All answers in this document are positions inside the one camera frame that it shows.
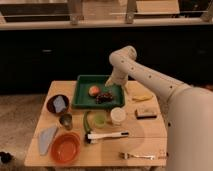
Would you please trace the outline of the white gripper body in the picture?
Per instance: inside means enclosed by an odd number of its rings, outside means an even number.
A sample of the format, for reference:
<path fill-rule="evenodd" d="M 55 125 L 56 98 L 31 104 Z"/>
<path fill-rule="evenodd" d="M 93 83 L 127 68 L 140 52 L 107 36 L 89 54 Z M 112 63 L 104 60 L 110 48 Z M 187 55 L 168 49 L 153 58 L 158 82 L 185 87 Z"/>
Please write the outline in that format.
<path fill-rule="evenodd" d="M 106 83 L 105 83 L 105 86 L 108 87 L 108 86 L 112 86 L 112 85 L 119 85 L 125 92 L 128 92 L 127 88 L 126 88 L 126 83 L 128 81 L 128 78 L 127 77 L 113 77 L 113 76 L 110 76 Z"/>

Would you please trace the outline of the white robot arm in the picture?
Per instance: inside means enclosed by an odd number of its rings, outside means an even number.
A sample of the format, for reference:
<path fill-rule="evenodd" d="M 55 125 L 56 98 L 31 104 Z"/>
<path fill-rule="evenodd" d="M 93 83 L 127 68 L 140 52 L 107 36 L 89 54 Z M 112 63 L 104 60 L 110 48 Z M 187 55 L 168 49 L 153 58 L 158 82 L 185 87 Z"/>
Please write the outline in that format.
<path fill-rule="evenodd" d="M 106 85 L 125 86 L 132 77 L 167 102 L 166 171 L 213 171 L 213 92 L 150 69 L 136 58 L 133 46 L 112 52 Z"/>

